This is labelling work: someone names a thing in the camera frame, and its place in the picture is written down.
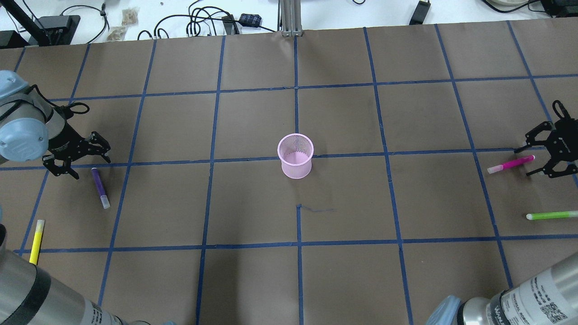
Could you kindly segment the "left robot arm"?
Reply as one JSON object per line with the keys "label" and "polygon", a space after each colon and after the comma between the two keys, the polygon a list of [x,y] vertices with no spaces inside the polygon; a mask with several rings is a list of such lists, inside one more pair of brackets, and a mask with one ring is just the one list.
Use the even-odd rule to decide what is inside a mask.
{"label": "left robot arm", "polygon": [[60,106],[47,99],[36,84],[16,72],[0,72],[1,162],[41,160],[54,176],[79,179],[72,163],[85,156],[100,156],[111,163],[110,144],[96,131],[80,135],[68,122],[89,113],[89,105],[74,102]]}

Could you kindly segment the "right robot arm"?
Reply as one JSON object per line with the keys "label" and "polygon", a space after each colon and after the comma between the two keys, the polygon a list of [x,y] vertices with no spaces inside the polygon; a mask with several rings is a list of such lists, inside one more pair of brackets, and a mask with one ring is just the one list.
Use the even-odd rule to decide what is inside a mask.
{"label": "right robot arm", "polygon": [[[544,121],[526,133],[526,144],[516,153],[544,147],[550,159],[527,176],[542,174],[551,179],[577,173],[577,119],[560,100],[552,103],[558,117]],[[493,298],[461,301],[446,297],[432,312],[428,325],[575,325],[578,320],[578,255],[566,257]]]}

